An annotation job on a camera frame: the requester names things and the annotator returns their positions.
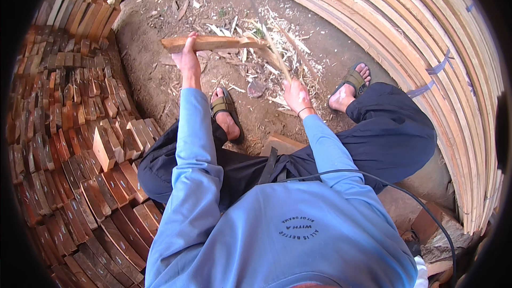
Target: black cable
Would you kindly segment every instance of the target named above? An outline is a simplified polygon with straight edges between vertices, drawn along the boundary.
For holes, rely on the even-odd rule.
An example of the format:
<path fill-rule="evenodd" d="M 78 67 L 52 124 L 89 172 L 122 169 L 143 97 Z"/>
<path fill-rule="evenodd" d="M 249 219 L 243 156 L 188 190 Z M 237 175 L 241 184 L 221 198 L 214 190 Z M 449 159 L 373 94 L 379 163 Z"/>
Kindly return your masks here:
<path fill-rule="evenodd" d="M 455 264 L 456 264 L 457 260 L 456 260 L 456 256 L 455 256 L 455 247 L 453 246 L 453 242 L 451 241 L 451 237 L 448 234 L 448 231 L 446 231 L 446 229 L 443 227 L 441 222 L 439 220 L 437 220 L 437 218 L 426 207 L 426 205 L 418 197 L 416 197 L 412 192 L 410 192 L 408 190 L 405 190 L 403 188 L 400 188 L 399 186 L 396 186 L 396 185 L 394 185 L 392 183 L 389 183 L 389 182 L 387 182 L 387 181 L 385 181 L 385 180 L 383 180 L 383 179 L 381 179 L 381 178 L 379 178 L 377 176 L 374 176 L 374 175 L 372 175 L 372 174 L 370 174 L 368 172 L 364 172 L 364 171 L 357 170 L 357 169 L 334 169 L 334 170 L 328 170 L 328 171 L 316 173 L 316 174 L 309 175 L 309 176 L 288 178 L 288 179 L 282 180 L 280 182 L 291 182 L 291 181 L 296 181 L 296 180 L 299 180 L 299 179 L 320 177 L 322 175 L 329 174 L 329 173 L 335 173 L 335 172 L 356 172 L 356 173 L 360 173 L 360 174 L 363 174 L 363 175 L 368 176 L 368 177 L 375 178 L 378 181 L 382 182 L 384 185 L 388 185 L 388 186 L 390 186 L 392 188 L 395 188 L 395 189 L 398 189 L 400 191 L 403 191 L 407 195 L 411 196 L 415 201 L 417 201 L 419 203 L 419 205 L 423 209 L 425 209 L 427 214 L 429 214 L 429 216 L 432 218 L 432 220 L 439 226 L 439 229 L 441 229 L 441 231 L 445 234 L 446 239 L 448 240 L 448 244 L 450 244 L 451 261 L 453 263 L 453 274 L 451 275 L 451 286 L 452 286 L 452 288 L 455 288 L 455 285 L 457 284 L 457 279 L 456 279 L 457 272 L 456 272 L 456 268 L 455 268 Z"/>

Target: light blue sweatshirt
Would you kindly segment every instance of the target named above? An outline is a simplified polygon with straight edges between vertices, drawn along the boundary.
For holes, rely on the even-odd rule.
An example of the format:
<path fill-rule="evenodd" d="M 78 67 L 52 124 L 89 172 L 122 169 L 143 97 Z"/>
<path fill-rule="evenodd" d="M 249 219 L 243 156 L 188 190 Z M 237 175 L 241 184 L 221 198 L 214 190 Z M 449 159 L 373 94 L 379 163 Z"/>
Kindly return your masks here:
<path fill-rule="evenodd" d="M 357 169 L 317 115 L 303 120 L 319 172 Z M 358 173 L 255 186 L 222 216 L 208 100 L 181 91 L 173 192 L 150 248 L 146 287 L 412 287 L 416 263 Z"/>

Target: person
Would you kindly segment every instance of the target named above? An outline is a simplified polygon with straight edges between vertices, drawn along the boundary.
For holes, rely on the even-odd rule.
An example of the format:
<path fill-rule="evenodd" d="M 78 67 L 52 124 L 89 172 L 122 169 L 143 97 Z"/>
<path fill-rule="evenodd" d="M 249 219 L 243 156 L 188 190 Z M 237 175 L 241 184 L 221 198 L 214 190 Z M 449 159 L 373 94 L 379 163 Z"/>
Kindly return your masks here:
<path fill-rule="evenodd" d="M 243 130 L 227 90 L 216 89 L 210 105 L 201 92 L 196 38 L 173 54 L 183 76 L 180 117 L 139 165 L 144 191 L 166 203 L 146 286 L 412 287 L 416 262 L 377 198 L 377 180 L 337 172 L 279 181 L 347 168 L 398 182 L 433 155 L 427 116 L 400 89 L 369 85 L 359 63 L 328 100 L 352 129 L 334 134 L 294 79 L 284 98 L 310 145 L 273 158 L 223 149 Z"/>

